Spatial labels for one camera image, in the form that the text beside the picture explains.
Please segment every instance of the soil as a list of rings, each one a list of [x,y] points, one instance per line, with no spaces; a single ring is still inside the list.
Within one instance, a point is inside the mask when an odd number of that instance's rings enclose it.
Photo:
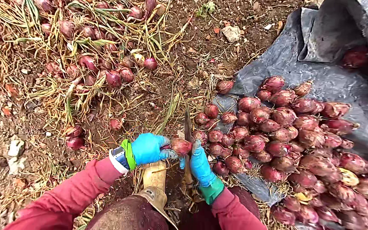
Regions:
[[[141,83],[135,83],[124,88],[122,93],[128,101],[140,98],[130,106],[137,107],[120,114],[125,120],[120,131],[108,129],[108,114],[116,114],[120,105],[114,102],[108,106],[107,101],[102,106],[101,98],[95,98],[88,118],[77,121],[85,129],[85,150],[66,149],[65,140],[60,135],[63,127],[48,123],[50,116],[44,110],[46,101],[29,101],[27,94],[43,70],[38,61],[30,61],[17,68],[18,72],[30,69],[27,74],[13,74],[12,78],[17,77],[20,84],[0,79],[0,229],[15,219],[17,210],[82,170],[86,162],[105,158],[108,149],[117,147],[125,138],[134,140],[140,133],[153,132],[155,126],[164,120],[172,88],[190,100],[192,115],[202,110],[202,104],[207,101],[206,88],[211,86],[206,81],[208,76],[232,76],[258,58],[277,38],[279,24],[285,24],[288,14],[304,5],[302,1],[293,0],[228,0],[214,2],[214,12],[197,16],[197,11],[205,3],[197,0],[172,2],[171,17],[166,25],[168,32],[177,33],[193,15],[181,42],[170,52],[171,58],[175,59],[178,78],[169,72],[153,72],[148,78],[150,85],[140,87]],[[242,36],[238,41],[229,43],[222,34],[221,29],[226,24],[241,29]],[[264,29],[269,24],[273,26],[269,30]],[[197,96],[202,96],[202,99],[191,100]],[[179,107],[173,119],[166,124],[163,135],[174,138],[181,135],[183,129],[184,117],[182,107]],[[7,173],[7,160],[11,158],[7,153],[12,139],[25,142],[24,151],[18,158],[26,160],[18,175]],[[179,221],[180,217],[189,215],[191,205],[191,212],[197,211],[193,201],[198,202],[200,197],[196,189],[187,188],[182,183],[184,172],[175,161],[170,165],[166,178],[167,206],[181,210],[169,212],[175,216],[173,219]],[[115,181],[109,192],[96,199],[90,208],[97,212],[138,192],[142,185],[135,185],[136,176],[137,172],[130,172],[125,178]],[[75,227],[83,224],[80,218],[76,219]]]

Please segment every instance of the green glove cuff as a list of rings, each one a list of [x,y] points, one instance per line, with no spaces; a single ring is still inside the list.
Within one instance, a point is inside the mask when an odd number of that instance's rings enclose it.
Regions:
[[[202,197],[204,197],[205,202],[207,202],[208,205],[211,205],[223,190],[224,184],[218,177],[216,177],[215,180],[212,181],[210,186],[208,187],[200,186]]]
[[[133,156],[132,144],[130,143],[128,139],[125,139],[121,142],[120,146],[124,149],[125,156],[127,159],[127,163],[129,164],[130,170],[134,170],[136,168],[136,160],[134,159],[134,156]]]

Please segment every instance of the red sleeve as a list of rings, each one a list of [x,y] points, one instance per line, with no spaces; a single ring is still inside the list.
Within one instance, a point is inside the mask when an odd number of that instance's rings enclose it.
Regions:
[[[86,169],[64,180],[47,191],[36,201],[18,211],[19,218],[6,230],[19,229],[69,229],[73,219],[101,193],[107,192],[113,182],[121,176],[109,157],[92,160]]]
[[[212,213],[222,230],[267,229],[226,187],[212,204]]]

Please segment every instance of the hand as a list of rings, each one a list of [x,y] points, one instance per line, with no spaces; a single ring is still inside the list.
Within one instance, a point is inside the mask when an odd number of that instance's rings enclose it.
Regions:
[[[133,156],[137,165],[154,163],[166,158],[177,158],[177,154],[171,149],[160,150],[162,146],[170,144],[170,140],[164,136],[152,133],[142,133],[131,144]]]

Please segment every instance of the wristwatch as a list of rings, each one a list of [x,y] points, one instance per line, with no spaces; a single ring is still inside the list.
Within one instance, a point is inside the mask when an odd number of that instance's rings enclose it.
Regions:
[[[127,163],[125,156],[125,150],[122,147],[117,147],[115,149],[110,149],[109,151],[110,162],[113,166],[122,174],[129,172],[130,167]]]

